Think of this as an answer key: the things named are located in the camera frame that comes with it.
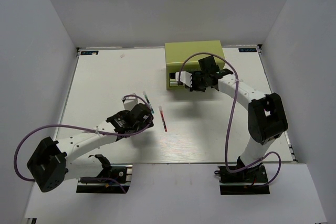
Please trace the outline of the green metal drawer box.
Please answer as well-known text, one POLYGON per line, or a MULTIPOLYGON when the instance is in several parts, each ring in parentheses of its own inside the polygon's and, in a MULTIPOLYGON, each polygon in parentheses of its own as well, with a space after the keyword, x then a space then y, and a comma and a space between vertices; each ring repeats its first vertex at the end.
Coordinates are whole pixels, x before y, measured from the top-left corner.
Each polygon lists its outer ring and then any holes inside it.
POLYGON ((225 58, 221 42, 212 41, 189 41, 189 42, 168 42, 165 43, 166 62, 166 89, 179 89, 175 74, 179 72, 183 62, 193 54, 209 52, 225 58))

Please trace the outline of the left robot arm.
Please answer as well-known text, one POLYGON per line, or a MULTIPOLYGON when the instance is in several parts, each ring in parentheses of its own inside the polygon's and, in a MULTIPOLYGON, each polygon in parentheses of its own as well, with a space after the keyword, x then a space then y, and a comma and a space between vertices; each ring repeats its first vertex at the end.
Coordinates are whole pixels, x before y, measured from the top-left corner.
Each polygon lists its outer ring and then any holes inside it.
POLYGON ((43 193, 57 188, 73 172, 73 161, 104 145, 142 133, 154 126, 153 114, 146 104, 139 103, 131 110, 123 110, 108 117, 94 129, 60 125, 82 132, 53 140, 42 139, 27 162, 27 168, 43 193))

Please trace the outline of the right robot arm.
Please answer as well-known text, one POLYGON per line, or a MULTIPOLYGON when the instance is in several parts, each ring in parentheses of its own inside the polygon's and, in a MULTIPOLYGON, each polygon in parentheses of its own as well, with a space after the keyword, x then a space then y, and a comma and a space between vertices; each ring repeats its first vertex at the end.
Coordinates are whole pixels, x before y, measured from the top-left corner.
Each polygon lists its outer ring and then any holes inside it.
POLYGON ((221 69, 216 64, 217 55, 205 53, 198 61, 200 70, 187 72, 180 70, 176 80, 190 91, 204 92, 213 88, 233 99, 225 136, 224 159, 228 159, 230 131, 236 104, 243 106, 248 113, 247 126, 250 139, 243 153, 238 157, 237 168, 226 170, 247 182, 256 175, 255 167, 272 154, 269 151, 274 141, 288 129, 288 122, 280 95, 266 94, 250 87, 239 78, 237 70, 228 61, 221 69))

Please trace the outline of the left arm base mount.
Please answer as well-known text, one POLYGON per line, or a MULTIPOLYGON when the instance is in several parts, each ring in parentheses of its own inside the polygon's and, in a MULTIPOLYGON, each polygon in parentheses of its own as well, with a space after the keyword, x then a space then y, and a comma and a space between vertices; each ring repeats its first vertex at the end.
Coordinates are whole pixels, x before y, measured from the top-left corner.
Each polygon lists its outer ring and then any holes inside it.
POLYGON ((101 154, 90 155, 100 162, 102 170, 95 177, 81 177, 76 193, 83 194, 126 194, 131 185, 133 165, 111 164, 101 154))

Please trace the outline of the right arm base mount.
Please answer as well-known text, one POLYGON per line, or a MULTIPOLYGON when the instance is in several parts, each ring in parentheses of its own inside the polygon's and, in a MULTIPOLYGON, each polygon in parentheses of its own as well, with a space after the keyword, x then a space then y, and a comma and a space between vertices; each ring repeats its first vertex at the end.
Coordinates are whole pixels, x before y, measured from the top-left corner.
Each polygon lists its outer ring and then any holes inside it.
POLYGON ((214 175, 219 178, 221 195, 269 195, 268 177, 264 165, 229 173, 225 166, 219 166, 214 175))

